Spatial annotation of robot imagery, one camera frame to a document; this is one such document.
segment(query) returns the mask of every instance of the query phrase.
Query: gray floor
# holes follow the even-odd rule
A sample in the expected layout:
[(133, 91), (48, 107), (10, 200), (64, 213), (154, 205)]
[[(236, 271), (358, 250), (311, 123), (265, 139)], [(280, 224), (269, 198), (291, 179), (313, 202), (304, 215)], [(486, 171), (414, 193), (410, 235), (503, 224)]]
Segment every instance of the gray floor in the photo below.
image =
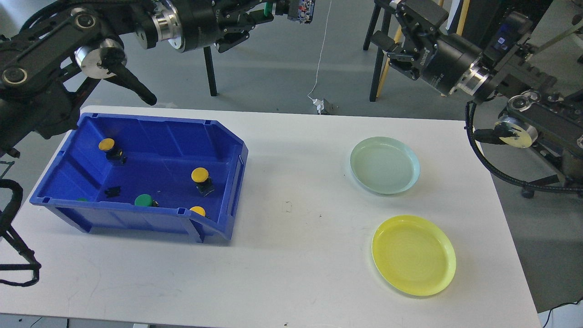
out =
[[(424, 82), (412, 82), (397, 72), (389, 74), (382, 96), (377, 102), (370, 103), (368, 93), (376, 51), (374, 47), (362, 51), (361, 47), (372, 2), (357, 6), (354, 2), (332, 1), (318, 86), (312, 97), (325, 97), (338, 107), (336, 113), (339, 115), (463, 119), (463, 106), (468, 97), (461, 93), (441, 97)], [(0, 33), (14, 34), (15, 26), (47, 3), (46, 0), (0, 0)], [(449, 8), (449, 3), (446, 2), (446, 8)], [(209, 96), (201, 51), (179, 54), (167, 44), (145, 51), (133, 36), (124, 36), (128, 68), (158, 96), (156, 107), (160, 108), (160, 115), (168, 107), (315, 113), (307, 93), (314, 84), (329, 4), (329, 0), (318, 1), (311, 25), (300, 26), (277, 16), (274, 22), (252, 31), (248, 41), (224, 54), (213, 52), (218, 97)], [(555, 0), (535, 30), (533, 44), (542, 44), (568, 29), (572, 16), (578, 11), (580, 8), (569, 0)], [(390, 34), (394, 34), (395, 29), (393, 24)], [(583, 86), (583, 65), (576, 63), (581, 54), (583, 49), (577, 47), (573, 39), (567, 38), (535, 56), (532, 63), (558, 77), (557, 87), (569, 94)], [(504, 103), (504, 99), (497, 99), (480, 106), (477, 127), (492, 127)], [(86, 104), (146, 106), (126, 89), (105, 82), (97, 87)], [(7, 177), (19, 181), (25, 193), (29, 193), (61, 138), (45, 141), (30, 134), (18, 146), (22, 157), (16, 160)], [(485, 145), (484, 152), (502, 171), (524, 180), (535, 180), (552, 173), (529, 151)], [(582, 200), (575, 196), (543, 193), (527, 200), (520, 196), (519, 188), (497, 179), (494, 183), (538, 312), (581, 297)], [(471, 213), (467, 216), (467, 219), (472, 219)], [(581, 311), (580, 306), (573, 308)], [(27, 317), (19, 322), (21, 318), (0, 316), (0, 326), (29, 327), (38, 319)], [(63, 320), (41, 319), (35, 327), (64, 327)], [(580, 316), (573, 320), (568, 320), (572, 326), (559, 326), (559, 321), (553, 326), (583, 327)], [(131, 324), (71, 320), (70, 327), (122, 328), (131, 327)]]

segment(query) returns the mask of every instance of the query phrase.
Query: plate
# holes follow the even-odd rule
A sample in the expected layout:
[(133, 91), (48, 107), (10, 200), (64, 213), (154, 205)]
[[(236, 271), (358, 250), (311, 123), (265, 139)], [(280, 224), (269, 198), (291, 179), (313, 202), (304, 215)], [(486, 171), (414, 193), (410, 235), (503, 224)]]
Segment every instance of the plate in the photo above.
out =
[(396, 194), (411, 188), (419, 178), (415, 153), (393, 138), (372, 137), (359, 142), (350, 154), (356, 179), (379, 194)]
[(373, 237), (373, 259), (398, 290), (415, 296), (439, 293), (455, 274), (454, 247), (432, 222), (400, 215), (383, 222)]

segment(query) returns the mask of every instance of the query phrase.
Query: plate rim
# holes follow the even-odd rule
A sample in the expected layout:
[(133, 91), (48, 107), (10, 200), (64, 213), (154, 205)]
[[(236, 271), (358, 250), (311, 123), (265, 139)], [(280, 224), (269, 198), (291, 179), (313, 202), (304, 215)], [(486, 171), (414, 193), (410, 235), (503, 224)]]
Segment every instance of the plate rim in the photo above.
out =
[[(420, 222), (423, 222), (424, 224), (429, 224), (430, 226), (435, 227), (436, 230), (437, 230), (436, 232), (439, 233), (439, 234), (441, 234), (444, 237), (444, 239), (445, 239), (446, 245), (444, 245), (443, 248), (448, 247), (449, 249), (451, 249), (451, 254), (449, 254), (448, 252), (446, 252), (446, 258), (447, 258), (447, 262), (449, 262), (450, 266), (452, 266), (452, 269), (447, 271), (448, 274), (444, 275), (444, 277), (440, 280), (440, 283), (437, 284), (435, 287), (432, 287), (432, 289), (430, 289), (430, 292), (427, 292), (427, 293), (415, 293), (415, 292), (408, 291), (407, 288), (403, 289), (401, 287), (396, 286), (393, 282), (391, 282), (390, 279), (388, 279), (383, 274), (383, 272), (380, 270), (380, 268), (379, 268), (379, 266), (377, 264), (377, 259), (375, 258), (375, 255), (374, 255), (375, 254), (375, 251), (374, 251), (375, 250), (375, 240), (377, 240), (378, 235), (382, 232), (381, 231), (381, 228), (385, 228), (386, 229), (387, 226), (392, 225), (394, 222), (398, 221), (399, 219), (406, 219), (406, 220), (409, 220), (410, 222), (412, 222), (411, 219), (414, 219), (417, 222), (420, 221)], [(451, 283), (451, 281), (454, 279), (455, 272), (457, 270), (457, 257), (456, 257), (456, 254), (455, 254), (455, 249), (454, 249), (453, 244), (451, 243), (451, 240), (445, 234), (445, 232), (443, 232), (443, 230), (441, 230), (439, 228), (439, 226), (437, 226), (435, 223), (429, 221), (428, 219), (425, 219), (425, 218), (422, 218), (422, 217), (418, 217), (416, 215), (410, 215), (410, 214), (396, 215), (396, 216), (394, 216), (392, 218), (389, 218), (389, 219), (383, 221), (378, 226), (378, 228), (374, 232), (373, 239), (371, 241), (371, 256), (373, 258), (373, 262), (374, 262), (374, 264), (375, 264), (375, 266), (377, 268), (377, 271), (380, 273), (380, 275), (383, 277), (383, 279), (386, 282), (388, 282), (394, 288), (396, 288), (396, 289), (398, 289), (398, 290), (400, 290), (400, 291), (402, 291), (402, 292), (404, 292), (406, 294), (414, 295), (414, 296), (431, 296), (431, 295), (435, 295), (435, 294), (443, 291), (444, 289), (447, 288), (447, 286), (449, 286), (449, 284)]]
[[(407, 158), (407, 160), (409, 161), (410, 167), (413, 168), (413, 176), (411, 178), (411, 180), (409, 180), (409, 183), (397, 190), (397, 191), (391, 191), (391, 192), (386, 192), (386, 191), (380, 191), (380, 190), (376, 190), (370, 186), (368, 186), (367, 184), (365, 184), (360, 178), (359, 176), (356, 174), (356, 172), (354, 171), (354, 165), (353, 165), (353, 161), (354, 161), (354, 157), (356, 156), (356, 152), (363, 149), (363, 147), (361, 146), (363, 143), (365, 142), (372, 142), (372, 140), (383, 140), (383, 141), (388, 141), (383, 143), (384, 145), (389, 144), (390, 146), (393, 147), (400, 147), (402, 149), (405, 150), (405, 157)], [(415, 152), (413, 151), (413, 149), (411, 149), (411, 147), (409, 147), (407, 144), (405, 144), (404, 142), (397, 140), (395, 138), (391, 138), (391, 137), (385, 137), (385, 136), (376, 136), (376, 137), (370, 137), (370, 138), (366, 138), (364, 140), (361, 140), (358, 144), (356, 144), (353, 148), (352, 151), (350, 152), (350, 171), (352, 172), (352, 175), (354, 176), (354, 178), (356, 178), (356, 180), (363, 185), (367, 190), (370, 190), (374, 193), (377, 194), (381, 194), (381, 195), (394, 195), (394, 194), (398, 194), (398, 193), (402, 193), (406, 190), (409, 190), (411, 187), (413, 187), (417, 181), (419, 180), (419, 177), (421, 176), (421, 163), (419, 162), (419, 158), (417, 157), (417, 154), (415, 154)]]

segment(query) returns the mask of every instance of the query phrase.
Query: white cable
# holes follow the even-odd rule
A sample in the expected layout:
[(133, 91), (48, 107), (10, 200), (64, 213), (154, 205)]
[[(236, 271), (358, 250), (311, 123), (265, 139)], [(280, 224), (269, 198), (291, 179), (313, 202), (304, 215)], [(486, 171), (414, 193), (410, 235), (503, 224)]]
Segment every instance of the white cable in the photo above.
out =
[(314, 89), (316, 88), (316, 84), (318, 84), (318, 72), (320, 71), (320, 61), (322, 61), (322, 52), (324, 51), (324, 43), (326, 42), (326, 31), (328, 30), (328, 18), (330, 17), (330, 9), (332, 8), (332, 0), (330, 0), (330, 7), (328, 7), (328, 15), (326, 16), (326, 26), (324, 27), (324, 40), (322, 41), (322, 49), (320, 49), (320, 58), (318, 59), (318, 67), (316, 68), (316, 82), (314, 82), (314, 87), (308, 93), (308, 98), (315, 102), (316, 99), (310, 97)]

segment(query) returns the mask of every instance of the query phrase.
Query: green button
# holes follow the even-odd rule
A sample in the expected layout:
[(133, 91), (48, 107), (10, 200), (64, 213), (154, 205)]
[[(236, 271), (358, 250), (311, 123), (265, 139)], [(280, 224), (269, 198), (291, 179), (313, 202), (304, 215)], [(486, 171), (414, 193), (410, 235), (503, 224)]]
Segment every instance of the green button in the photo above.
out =
[(136, 206), (152, 206), (153, 202), (154, 202), (154, 199), (152, 199), (152, 196), (150, 196), (148, 194), (141, 194), (141, 195), (136, 197), (136, 200), (134, 201), (134, 205), (136, 205)]

